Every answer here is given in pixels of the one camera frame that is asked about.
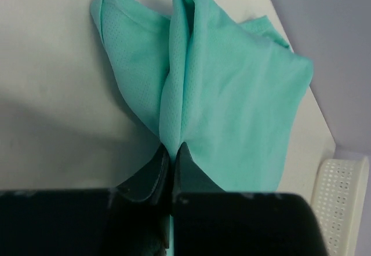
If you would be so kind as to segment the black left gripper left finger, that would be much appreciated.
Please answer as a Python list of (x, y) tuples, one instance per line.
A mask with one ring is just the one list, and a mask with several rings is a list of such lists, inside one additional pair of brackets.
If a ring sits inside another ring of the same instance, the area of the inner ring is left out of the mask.
[(1, 191), (2, 255), (165, 255), (170, 159), (114, 187)]

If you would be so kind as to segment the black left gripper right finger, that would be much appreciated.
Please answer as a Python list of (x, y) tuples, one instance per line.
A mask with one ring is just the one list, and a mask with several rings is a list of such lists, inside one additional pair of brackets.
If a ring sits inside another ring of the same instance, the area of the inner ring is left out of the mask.
[(317, 219), (299, 195), (226, 192), (194, 162), (175, 161), (174, 255), (326, 255)]

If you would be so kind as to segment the light green t shirt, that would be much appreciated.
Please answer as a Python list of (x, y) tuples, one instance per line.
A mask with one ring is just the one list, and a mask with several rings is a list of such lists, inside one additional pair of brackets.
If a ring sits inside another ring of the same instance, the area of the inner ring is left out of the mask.
[(298, 106), (312, 79), (266, 17), (236, 23), (214, 0), (172, 0), (164, 16), (136, 0), (90, 13), (128, 107), (174, 167), (182, 144), (226, 192), (277, 192)]

